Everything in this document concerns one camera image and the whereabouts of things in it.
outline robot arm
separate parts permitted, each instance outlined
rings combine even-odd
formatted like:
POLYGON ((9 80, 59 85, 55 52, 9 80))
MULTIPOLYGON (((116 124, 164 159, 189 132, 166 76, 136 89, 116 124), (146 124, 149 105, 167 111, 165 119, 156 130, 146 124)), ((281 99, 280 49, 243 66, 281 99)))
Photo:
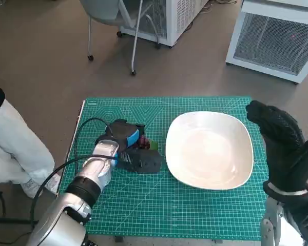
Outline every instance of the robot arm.
MULTIPOLYGON (((101 140, 93 154, 116 157, 119 144, 101 140)), ((59 195, 32 232, 27 246, 95 246, 88 240, 84 224, 91 219, 91 209, 111 180, 116 160, 92 157, 66 191, 59 195)))

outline person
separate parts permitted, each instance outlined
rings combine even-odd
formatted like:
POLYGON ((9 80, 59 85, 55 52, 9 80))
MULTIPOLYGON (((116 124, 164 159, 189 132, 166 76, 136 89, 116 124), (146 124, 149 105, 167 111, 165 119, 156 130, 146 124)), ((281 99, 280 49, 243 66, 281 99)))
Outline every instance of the person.
POLYGON ((289 222, 308 245, 308 140, 297 121, 283 110, 252 101, 246 111, 266 143, 268 181, 263 189, 291 215, 289 222))
MULTIPOLYGON (((21 115, 5 99, 0 88, 0 183, 20 184, 33 198, 54 169, 54 159, 41 140, 28 128, 21 115)), ((46 188, 57 192, 55 175, 46 188)))

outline metal vent grille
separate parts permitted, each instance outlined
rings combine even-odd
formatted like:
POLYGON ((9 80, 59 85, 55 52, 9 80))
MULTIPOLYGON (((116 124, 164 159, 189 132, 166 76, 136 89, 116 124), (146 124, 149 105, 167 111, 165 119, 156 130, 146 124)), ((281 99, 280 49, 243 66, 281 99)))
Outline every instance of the metal vent grille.
POLYGON ((247 13, 234 58, 298 75, 308 61, 308 25, 247 13))
MULTIPOLYGON (((152 17, 159 37, 166 38, 166 0, 153 1, 152 7, 148 10, 148 14, 152 17)), ((153 28, 149 20, 145 17, 141 18, 139 24, 141 32, 154 34, 153 28)))
POLYGON ((177 33, 182 33, 193 20, 198 0, 179 0, 177 2, 177 33))

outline white plate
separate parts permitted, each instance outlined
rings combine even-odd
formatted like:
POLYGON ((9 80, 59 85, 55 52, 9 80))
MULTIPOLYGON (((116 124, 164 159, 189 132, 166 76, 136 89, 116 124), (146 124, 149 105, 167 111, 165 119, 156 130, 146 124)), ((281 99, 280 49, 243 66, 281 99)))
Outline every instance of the white plate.
POLYGON ((252 174, 250 135, 240 120, 227 114, 179 115, 170 125, 165 155, 172 175, 197 188, 233 189, 252 174))

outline table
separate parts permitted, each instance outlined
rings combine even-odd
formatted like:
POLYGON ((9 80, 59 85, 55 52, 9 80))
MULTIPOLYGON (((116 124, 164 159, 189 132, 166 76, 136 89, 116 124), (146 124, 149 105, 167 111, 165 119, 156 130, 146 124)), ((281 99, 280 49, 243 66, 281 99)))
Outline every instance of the table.
MULTIPOLYGON (((266 195, 266 156, 257 125, 246 119, 249 97, 89 98, 81 109, 79 125, 91 117, 108 122, 125 118, 145 124, 145 134, 165 152, 170 123, 189 111, 216 111, 240 119, 254 149, 254 169, 249 181, 236 189, 210 191, 178 182, 163 163, 158 174, 143 175, 114 170, 110 184, 93 208, 89 234, 260 240, 259 224, 266 195)), ((78 154, 91 154, 94 141, 104 132, 101 122, 84 126, 78 154)), ((68 156, 73 158, 73 151, 68 156)), ((60 191, 72 181, 74 165, 64 170, 60 191)))

